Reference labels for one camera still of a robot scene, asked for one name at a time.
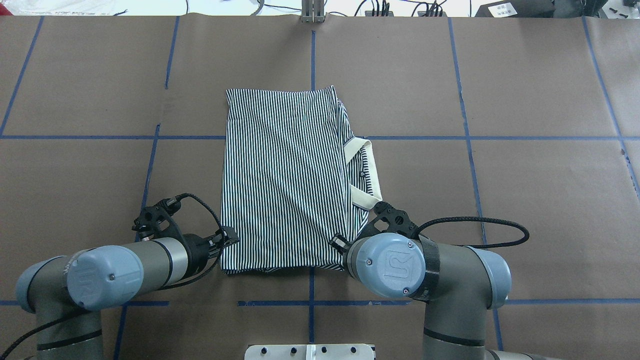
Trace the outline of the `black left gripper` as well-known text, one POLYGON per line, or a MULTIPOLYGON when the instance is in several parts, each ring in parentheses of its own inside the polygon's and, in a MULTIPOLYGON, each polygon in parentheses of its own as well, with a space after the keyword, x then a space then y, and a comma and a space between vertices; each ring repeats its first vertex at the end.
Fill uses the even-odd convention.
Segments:
POLYGON ((229 226, 222 226, 218 233, 201 237, 187 234, 187 245, 190 250, 190 265, 205 265, 208 260, 218 258, 222 249, 239 242, 236 230, 229 226))

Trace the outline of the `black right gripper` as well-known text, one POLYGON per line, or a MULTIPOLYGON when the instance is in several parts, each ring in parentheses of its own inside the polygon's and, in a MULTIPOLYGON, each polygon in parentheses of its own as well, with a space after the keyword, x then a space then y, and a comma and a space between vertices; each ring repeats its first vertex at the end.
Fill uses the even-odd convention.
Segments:
POLYGON ((333 237, 329 240, 329 245, 333 249, 338 251, 341 256, 343 256, 346 255, 350 248, 352 248, 358 241, 368 239, 380 233, 381 230, 376 227, 365 227, 353 241, 348 240, 342 234, 334 234, 333 237))

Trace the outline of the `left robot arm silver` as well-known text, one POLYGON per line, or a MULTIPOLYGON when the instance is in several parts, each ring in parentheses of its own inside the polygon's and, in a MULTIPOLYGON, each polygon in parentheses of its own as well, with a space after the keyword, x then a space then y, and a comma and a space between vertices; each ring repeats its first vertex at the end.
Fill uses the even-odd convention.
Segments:
POLYGON ((223 227, 206 238, 156 235, 33 264, 16 281, 15 296, 23 310, 35 314, 36 328, 14 341, 1 358, 36 335, 36 360, 102 360, 102 310, 200 280, 211 271, 209 260, 219 260, 237 242, 236 231, 223 227))

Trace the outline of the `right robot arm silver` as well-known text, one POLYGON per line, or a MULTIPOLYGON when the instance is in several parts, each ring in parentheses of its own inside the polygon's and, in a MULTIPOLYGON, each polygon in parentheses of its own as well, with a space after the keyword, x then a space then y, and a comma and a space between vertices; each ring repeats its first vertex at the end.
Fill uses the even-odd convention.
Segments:
POLYGON ((487 312, 505 305, 512 289, 507 262, 471 246, 380 232, 349 242, 329 240, 343 268, 374 294, 425 303, 425 360, 540 360, 532 353, 489 350, 487 312))

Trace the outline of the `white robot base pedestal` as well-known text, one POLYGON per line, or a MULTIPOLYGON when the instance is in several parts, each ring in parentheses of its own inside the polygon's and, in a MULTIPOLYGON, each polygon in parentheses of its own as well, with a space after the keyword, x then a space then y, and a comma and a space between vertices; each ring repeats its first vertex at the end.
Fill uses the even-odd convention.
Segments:
POLYGON ((255 344, 245 360, 375 360, 375 346, 365 343, 255 344))

